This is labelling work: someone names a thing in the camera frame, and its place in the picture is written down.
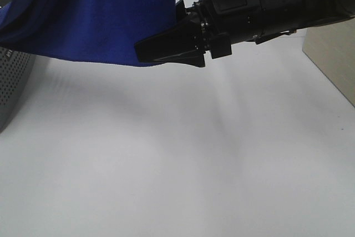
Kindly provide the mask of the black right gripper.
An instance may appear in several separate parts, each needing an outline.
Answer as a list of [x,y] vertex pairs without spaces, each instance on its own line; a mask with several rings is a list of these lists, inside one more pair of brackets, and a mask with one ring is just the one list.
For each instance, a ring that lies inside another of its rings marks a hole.
[[[232,54],[231,46],[261,36],[260,0],[199,0],[175,5],[176,26],[135,43],[141,63],[178,63],[204,67],[204,41],[211,58]],[[200,23],[194,22],[194,11]]]

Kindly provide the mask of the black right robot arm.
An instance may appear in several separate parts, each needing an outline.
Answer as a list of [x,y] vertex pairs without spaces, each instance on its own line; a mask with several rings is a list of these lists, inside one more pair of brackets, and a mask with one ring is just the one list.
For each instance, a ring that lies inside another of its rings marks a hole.
[[142,63],[179,63],[202,68],[204,55],[229,56],[232,45],[261,44],[299,29],[354,18],[354,0],[198,0],[176,4],[177,24],[135,44]]

